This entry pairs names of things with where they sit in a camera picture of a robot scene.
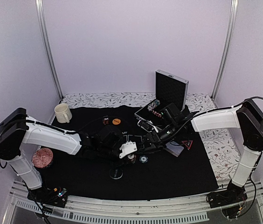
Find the orange black 100 chip stack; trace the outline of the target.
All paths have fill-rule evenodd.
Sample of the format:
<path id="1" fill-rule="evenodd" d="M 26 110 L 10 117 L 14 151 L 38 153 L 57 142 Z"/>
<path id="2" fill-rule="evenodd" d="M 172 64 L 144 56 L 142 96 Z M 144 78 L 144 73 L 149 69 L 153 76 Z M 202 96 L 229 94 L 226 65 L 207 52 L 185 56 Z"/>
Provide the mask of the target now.
<path id="1" fill-rule="evenodd" d="M 103 124 L 108 125 L 110 123 L 110 119 L 108 117 L 103 118 Z"/>

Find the orange big blind button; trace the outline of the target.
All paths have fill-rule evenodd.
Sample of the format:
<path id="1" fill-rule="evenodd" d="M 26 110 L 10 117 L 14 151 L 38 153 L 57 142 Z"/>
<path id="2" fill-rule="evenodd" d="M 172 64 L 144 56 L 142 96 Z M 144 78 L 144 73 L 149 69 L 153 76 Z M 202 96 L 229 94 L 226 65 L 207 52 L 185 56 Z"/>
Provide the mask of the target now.
<path id="1" fill-rule="evenodd" d="M 119 125 L 121 123 L 121 119 L 115 118 L 115 119 L 112 120 L 112 123 L 114 125 Z"/>

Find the blue playing card deck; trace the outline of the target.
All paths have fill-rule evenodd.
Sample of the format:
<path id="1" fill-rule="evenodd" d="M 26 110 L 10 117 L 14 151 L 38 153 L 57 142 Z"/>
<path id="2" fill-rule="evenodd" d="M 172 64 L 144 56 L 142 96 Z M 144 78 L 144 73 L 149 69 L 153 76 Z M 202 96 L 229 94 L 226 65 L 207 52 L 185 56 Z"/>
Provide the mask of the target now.
<path id="1" fill-rule="evenodd" d="M 166 151 L 168 151 L 175 157 L 178 157 L 183 150 L 184 150 L 183 146 L 175 146 L 175 145 L 170 145 L 170 144 L 166 146 Z"/>

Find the aluminium poker chip case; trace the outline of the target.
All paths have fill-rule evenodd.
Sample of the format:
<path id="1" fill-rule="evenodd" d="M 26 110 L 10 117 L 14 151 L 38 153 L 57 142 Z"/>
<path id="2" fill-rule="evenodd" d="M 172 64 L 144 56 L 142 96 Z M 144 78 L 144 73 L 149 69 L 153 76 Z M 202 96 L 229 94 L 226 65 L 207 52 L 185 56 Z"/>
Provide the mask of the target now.
<path id="1" fill-rule="evenodd" d="M 155 97 L 153 97 L 152 100 L 143 108 L 134 113 L 137 119 L 151 121 L 154 124 L 163 118 L 161 110 L 163 110 L 169 104 L 175 104 L 179 111 L 182 111 L 185 108 L 189 85 L 188 80 L 163 70 L 155 71 L 155 81 Z M 156 99 L 160 101 L 160 105 L 153 111 L 159 112 L 162 115 L 161 118 L 154 115 L 152 111 L 150 112 L 147 110 L 148 104 Z"/>

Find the clear dealer button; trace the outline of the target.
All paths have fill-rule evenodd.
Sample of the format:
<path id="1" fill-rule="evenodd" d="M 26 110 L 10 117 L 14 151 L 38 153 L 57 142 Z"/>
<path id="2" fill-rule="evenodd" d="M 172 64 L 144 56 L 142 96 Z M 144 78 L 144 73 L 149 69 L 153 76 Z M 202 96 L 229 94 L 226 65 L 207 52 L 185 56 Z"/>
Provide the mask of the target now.
<path id="1" fill-rule="evenodd" d="M 112 168 L 109 175 L 111 179 L 118 180 L 123 177 L 123 170 L 121 168 Z"/>

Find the blue green 50 chip stack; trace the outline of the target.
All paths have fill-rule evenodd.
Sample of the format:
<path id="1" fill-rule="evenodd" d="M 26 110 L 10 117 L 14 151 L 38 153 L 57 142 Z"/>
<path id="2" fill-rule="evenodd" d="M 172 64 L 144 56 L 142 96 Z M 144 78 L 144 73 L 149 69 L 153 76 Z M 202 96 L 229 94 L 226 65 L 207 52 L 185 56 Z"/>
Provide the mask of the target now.
<path id="1" fill-rule="evenodd" d="M 145 156 L 145 155 L 142 155 L 142 156 L 140 156 L 139 161 L 141 163 L 147 163 L 148 162 L 148 157 Z"/>

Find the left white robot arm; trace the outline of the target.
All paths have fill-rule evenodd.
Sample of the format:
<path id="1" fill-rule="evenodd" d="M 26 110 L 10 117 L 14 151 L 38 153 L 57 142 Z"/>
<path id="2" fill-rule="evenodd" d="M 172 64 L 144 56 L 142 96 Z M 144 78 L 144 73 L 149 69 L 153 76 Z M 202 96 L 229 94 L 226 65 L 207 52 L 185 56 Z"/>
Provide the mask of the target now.
<path id="1" fill-rule="evenodd" d="M 43 186 L 41 174 L 21 150 L 23 144 L 78 156 L 91 150 L 119 161 L 137 151 L 136 143 L 125 141 L 115 126 L 106 125 L 98 134 L 89 135 L 80 130 L 70 131 L 45 124 L 26 112 L 24 108 L 17 108 L 0 123 L 0 159 L 14 169 L 42 203 L 51 199 L 51 191 Z"/>

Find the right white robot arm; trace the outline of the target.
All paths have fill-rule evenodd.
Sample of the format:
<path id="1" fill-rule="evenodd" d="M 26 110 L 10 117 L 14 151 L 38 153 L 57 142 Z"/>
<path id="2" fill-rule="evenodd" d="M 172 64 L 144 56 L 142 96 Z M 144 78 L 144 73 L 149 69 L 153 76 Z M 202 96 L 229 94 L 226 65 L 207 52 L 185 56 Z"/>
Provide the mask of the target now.
<path id="1" fill-rule="evenodd" d="M 241 157 L 230 181 L 232 187 L 223 194 L 225 202 L 234 203 L 263 154 L 263 111 L 256 100 L 263 101 L 263 97 L 246 98 L 236 105 L 204 112 L 190 112 L 188 107 L 180 110 L 173 103 L 160 106 L 151 102 L 135 112 L 135 117 L 139 119 L 138 125 L 150 133 L 148 139 L 154 144 L 168 143 L 187 128 L 197 133 L 227 129 L 232 137 L 239 137 L 235 144 L 242 143 Z"/>

